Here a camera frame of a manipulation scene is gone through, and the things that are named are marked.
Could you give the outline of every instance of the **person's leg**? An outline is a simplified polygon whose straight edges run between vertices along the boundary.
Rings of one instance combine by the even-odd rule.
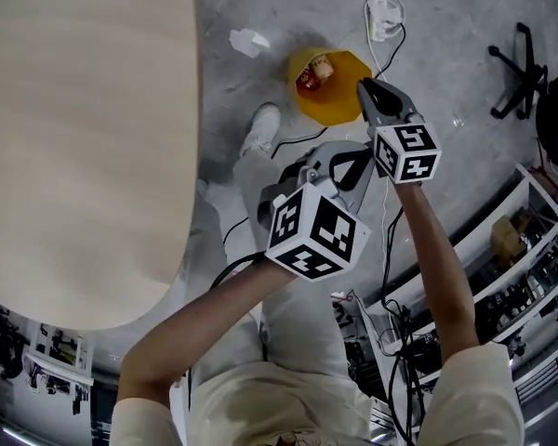
[[[186,304],[206,293],[219,273],[227,267],[219,214],[205,200],[204,182],[199,180],[198,186],[181,275],[187,285]],[[246,314],[193,366],[192,388],[239,365],[254,361],[262,361],[262,344],[256,320]]]
[[[260,192],[280,177],[269,155],[279,124],[276,106],[261,106],[233,170],[259,251],[269,238],[269,232],[256,223]],[[295,372],[348,377],[343,337],[330,295],[320,284],[293,281],[262,302],[262,320],[270,361]]]
[[[277,183],[281,176],[279,167],[269,155],[280,122],[281,113],[277,106],[269,102],[260,106],[252,117],[250,132],[233,167],[233,179],[242,194],[258,251],[266,249],[269,239],[269,232],[257,223],[260,193],[265,187]]]

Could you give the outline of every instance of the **cardboard box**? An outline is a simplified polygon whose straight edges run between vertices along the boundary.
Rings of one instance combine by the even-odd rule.
[[[527,251],[527,245],[507,216],[503,216],[492,226],[490,243],[493,253],[498,256],[498,266],[505,270]]]
[[[520,235],[525,234],[529,223],[531,223],[531,215],[529,215],[527,210],[521,208],[512,216],[511,223]]]

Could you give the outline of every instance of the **white sleeve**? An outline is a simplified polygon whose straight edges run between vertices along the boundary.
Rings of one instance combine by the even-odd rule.
[[[505,346],[468,348],[445,363],[418,446],[523,446],[525,425]]]
[[[181,446],[171,412],[161,403],[142,398],[119,401],[113,408],[112,446]]]

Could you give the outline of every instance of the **small cup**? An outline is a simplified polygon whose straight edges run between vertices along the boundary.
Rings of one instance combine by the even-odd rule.
[[[310,68],[306,68],[299,75],[296,85],[300,89],[315,91],[320,87],[320,80],[316,77],[316,75],[314,74],[314,72],[312,72]]]
[[[312,66],[312,70],[314,71],[314,74],[316,74],[316,77],[321,81],[325,80],[331,76],[333,72],[335,72],[325,54],[315,57],[312,61],[310,61],[310,66]]]

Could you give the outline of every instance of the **white pants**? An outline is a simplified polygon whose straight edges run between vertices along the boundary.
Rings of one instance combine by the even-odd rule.
[[[261,190],[279,180],[279,169],[262,151],[248,151],[233,169],[259,251],[268,232],[256,222]],[[186,302],[208,291],[227,266],[219,214],[197,193],[191,238],[183,262]],[[245,363],[263,360],[295,372],[349,378],[343,337],[329,293],[318,283],[297,279],[262,301],[262,329],[246,314],[193,366],[193,388]]]

